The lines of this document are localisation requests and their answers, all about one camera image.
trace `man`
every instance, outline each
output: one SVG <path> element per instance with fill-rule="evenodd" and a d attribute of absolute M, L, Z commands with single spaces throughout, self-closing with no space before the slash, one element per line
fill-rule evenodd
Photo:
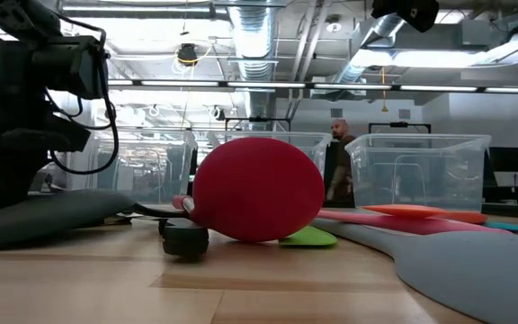
<path fill-rule="evenodd" d="M 349 202 L 353 199 L 353 174 L 351 172 L 351 159 L 345 151 L 345 145 L 355 140 L 355 137 L 349 133 L 349 125 L 343 119 L 333 121 L 331 131 L 333 138 L 339 140 L 339 147 L 337 150 L 337 167 L 327 191 L 327 200 Z"/>

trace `wooden table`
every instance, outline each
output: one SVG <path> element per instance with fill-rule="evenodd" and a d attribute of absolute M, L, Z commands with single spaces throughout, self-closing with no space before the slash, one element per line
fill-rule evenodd
<path fill-rule="evenodd" d="M 204 262 L 185 264 L 163 253 L 156 223 L 134 220 L 1 251 L 0 323 L 477 321 L 413 291 L 389 257 L 348 241 L 296 249 L 213 233 Z"/>

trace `black cable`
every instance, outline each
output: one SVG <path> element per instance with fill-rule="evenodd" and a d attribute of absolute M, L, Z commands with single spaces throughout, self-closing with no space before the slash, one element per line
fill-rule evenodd
<path fill-rule="evenodd" d="M 75 26 L 83 27 L 83 28 L 88 29 L 90 31 L 99 32 L 101 34 L 101 36 L 99 38 L 99 49 L 101 51 L 103 51 L 103 48 L 105 47 L 105 42 L 107 41 L 107 32 L 105 32 L 104 29 L 99 28 L 99 27 L 95 27 L 93 25 L 90 25 L 90 24 L 87 24 L 87 23 L 84 23 L 84 22 L 74 21 L 73 19 L 71 19 L 71 18 L 69 18 L 69 17 L 67 17 L 67 16 L 65 16 L 65 15 L 63 15 L 61 13 L 55 13 L 55 15 L 59 19 L 64 21 L 64 22 L 72 23 Z"/>
<path fill-rule="evenodd" d="M 499 26 L 497 26 L 495 22 L 490 22 L 490 23 L 491 23 L 491 26 L 495 27 L 495 29 L 500 31 L 500 32 L 504 32 L 504 33 L 509 33 L 510 32 L 510 31 L 504 31 L 504 30 L 500 29 Z"/>
<path fill-rule="evenodd" d="M 59 106 L 55 103 L 55 100 L 53 100 L 53 98 L 51 97 L 51 94 L 49 93 L 49 90 L 47 88 L 45 88 L 45 95 L 47 96 L 49 102 L 51 103 L 51 106 L 53 106 L 53 109 L 55 109 L 56 112 L 61 113 L 61 114 L 65 115 L 66 117 L 68 117 L 69 120 L 71 120 L 72 118 L 78 117 L 83 113 L 83 105 L 81 105 L 81 104 L 79 105 L 79 111 L 74 115 L 69 114 L 65 110 L 59 108 Z"/>
<path fill-rule="evenodd" d="M 117 125 L 115 124 L 115 112 L 112 110 L 112 103 L 109 100 L 109 90 L 107 86 L 107 81 L 105 79 L 105 71 L 103 69 L 103 64 L 99 66 L 99 78 L 101 79 L 101 88 L 103 91 L 103 100 L 105 101 L 105 107 L 107 109 L 107 114 L 109 116 L 110 126 L 113 132 L 113 152 L 107 163 L 105 163 L 104 166 L 101 166 L 99 168 L 96 168 L 95 170 L 89 170 L 89 171 L 77 171 L 70 169 L 67 166 L 64 166 L 61 164 L 59 159 L 57 158 L 54 151 L 50 151 L 51 160 L 57 165 L 58 168 L 61 170 L 68 172 L 73 175 L 79 175 L 79 176 L 88 176 L 92 174 L 96 174 L 99 172 L 102 172 L 106 170 L 108 167 L 110 167 L 113 162 L 115 162 L 115 159 L 119 155 L 119 133 L 117 132 Z"/>
<path fill-rule="evenodd" d="M 97 54 L 95 59 L 97 60 L 96 63 L 97 63 L 98 72 L 99 72 L 100 86 L 101 86 L 101 90 L 103 93 L 103 100 L 105 101 L 105 109 L 107 110 L 107 115 L 109 118 L 109 126 L 112 129 L 112 133 L 113 133 L 112 155 L 109 158 L 109 160 L 107 161 L 107 163 L 105 163 L 104 166 L 96 168 L 95 170 L 77 171 L 77 170 L 70 169 L 67 166 L 64 166 L 59 161 L 57 155 L 55 154 L 55 151 L 49 152 L 51 155 L 51 160 L 61 170 L 68 172 L 70 174 L 73 174 L 73 175 L 88 176 L 88 175 L 92 175 L 92 174 L 99 173 L 99 172 L 106 170 L 108 167 L 110 167 L 113 164 L 113 162 L 115 161 L 115 159 L 117 159 L 117 156 L 119 155 L 119 133 L 117 131 L 117 125 L 115 122 L 115 109 L 113 108 L 113 104 L 112 104 L 111 100 L 109 99 L 109 85 L 107 84 L 107 76 L 106 76 L 106 71 L 104 69 L 104 64 L 103 64 L 103 60 L 105 59 L 105 55 L 106 55 L 106 53 L 104 51 L 104 47 L 105 47 L 105 42 L 107 41 L 107 32 L 105 32 L 105 30 L 103 30 L 99 27 L 95 27 L 95 26 L 92 26 L 87 23 L 77 22 L 72 19 L 69 19 L 68 17 L 66 17 L 60 13 L 56 13 L 56 15 L 59 19 L 65 21 L 65 22 L 72 23 L 74 25 L 86 28 L 91 31 L 99 32 L 101 34 L 101 37 L 99 40 L 99 53 Z M 77 98 L 77 99 L 78 99 L 77 102 L 79 103 L 80 108 L 82 109 L 83 105 L 81 103 L 81 98 Z"/>
<path fill-rule="evenodd" d="M 79 110 L 83 111 L 83 103 L 81 102 L 81 98 L 80 97 L 77 97 L 77 104 L 79 105 Z M 111 103 L 111 102 L 110 102 L 110 104 L 111 104 L 111 108 L 112 108 L 112 111 L 113 111 L 113 115 L 115 116 L 115 119 L 116 119 L 117 118 L 117 113 L 115 112 L 115 105 L 113 103 Z M 105 131 L 105 130 L 110 129 L 112 127 L 112 124 L 113 124 L 113 122 L 110 121 L 105 126 L 89 126 L 89 125 L 84 125 L 84 124 L 82 124 L 79 121 L 76 121 L 72 117 L 68 117 L 68 119 L 71 122 L 73 122 L 75 125 L 83 127 L 83 128 L 85 128 L 86 130 L 89 130 L 89 131 Z"/>

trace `clear plastic bin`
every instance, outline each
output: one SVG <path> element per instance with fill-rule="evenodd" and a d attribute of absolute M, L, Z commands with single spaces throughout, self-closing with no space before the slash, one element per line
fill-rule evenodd
<path fill-rule="evenodd" d="M 230 140 L 249 137 L 281 140 L 297 147 L 315 163 L 321 176 L 324 176 L 326 149 L 333 139 L 329 134 L 292 131 L 210 131 L 208 133 L 208 138 L 213 148 Z"/>
<path fill-rule="evenodd" d="M 357 206 L 481 211 L 487 135 L 368 134 L 349 143 Z"/>
<path fill-rule="evenodd" d="M 174 195 L 187 194 L 192 155 L 197 149 L 193 134 L 157 128 L 119 127 L 118 130 L 118 159 L 108 169 L 88 176 L 85 188 L 115 190 L 138 203 L 170 203 Z M 90 168 L 107 162 L 113 140 L 94 139 L 94 145 Z"/>

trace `red ping pong paddle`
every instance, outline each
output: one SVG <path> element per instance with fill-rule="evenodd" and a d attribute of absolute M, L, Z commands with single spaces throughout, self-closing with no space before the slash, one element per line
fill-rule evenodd
<path fill-rule="evenodd" d="M 441 208 L 413 205 L 413 204 L 386 204 L 377 206 L 365 206 L 366 210 L 380 212 L 387 215 L 408 218 L 436 217 L 445 220 L 463 221 L 471 224 L 482 224 L 487 221 L 487 216 L 476 211 L 445 211 Z"/>
<path fill-rule="evenodd" d="M 458 221 L 437 220 L 437 219 L 414 219 L 395 217 L 390 215 L 371 215 L 361 213 L 320 211 L 318 218 L 350 222 L 360 225 L 369 225 L 387 230 L 398 230 L 407 233 L 428 235 L 448 231 L 485 231 L 495 233 L 510 233 L 502 229 L 490 229 L 475 224 L 468 224 Z"/>
<path fill-rule="evenodd" d="M 200 226 L 263 242 L 308 226 L 324 199 L 321 174 L 301 150 L 277 139 L 234 139 L 201 163 L 190 213 Z"/>

